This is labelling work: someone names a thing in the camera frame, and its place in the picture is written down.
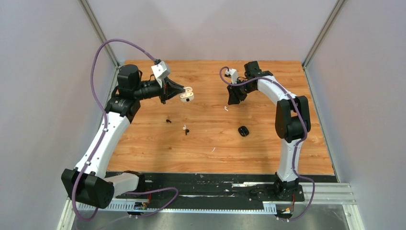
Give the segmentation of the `white earbud charging case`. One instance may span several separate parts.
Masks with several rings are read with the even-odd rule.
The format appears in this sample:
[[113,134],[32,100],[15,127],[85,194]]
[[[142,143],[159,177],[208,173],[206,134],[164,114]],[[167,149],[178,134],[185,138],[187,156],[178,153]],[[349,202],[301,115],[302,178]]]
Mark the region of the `white earbud charging case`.
[[192,87],[184,87],[185,92],[180,94],[180,101],[181,102],[190,102],[194,99],[194,93]]

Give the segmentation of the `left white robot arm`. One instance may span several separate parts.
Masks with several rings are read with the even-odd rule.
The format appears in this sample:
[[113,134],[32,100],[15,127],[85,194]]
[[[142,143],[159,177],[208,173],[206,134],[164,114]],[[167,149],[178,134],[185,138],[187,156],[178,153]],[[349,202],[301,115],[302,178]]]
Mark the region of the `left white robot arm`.
[[165,62],[152,67],[154,79],[142,80],[142,71],[133,64],[121,66],[117,86],[107,105],[102,108],[103,121],[90,147],[73,169],[65,169],[61,180],[74,202],[96,208],[107,208],[111,201],[129,192],[135,198],[146,194],[145,175],[125,171],[106,177],[111,156],[123,133],[129,128],[141,107],[141,100],[157,97],[161,103],[175,96],[182,102],[193,100],[192,87],[175,83],[169,78]]

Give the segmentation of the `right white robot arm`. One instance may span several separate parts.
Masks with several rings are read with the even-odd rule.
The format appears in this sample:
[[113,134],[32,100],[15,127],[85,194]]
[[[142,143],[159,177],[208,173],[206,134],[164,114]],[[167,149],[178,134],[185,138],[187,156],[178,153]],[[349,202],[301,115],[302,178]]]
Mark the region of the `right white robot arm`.
[[261,70],[257,61],[244,65],[244,77],[240,78],[236,69],[222,67],[221,80],[230,78],[227,84],[228,104],[239,104],[247,95],[259,91],[276,106],[275,131],[281,139],[281,158],[276,171],[273,193],[279,200],[286,200],[298,188],[298,158],[303,142],[311,130],[309,103],[306,96],[297,96],[288,91],[268,70]]

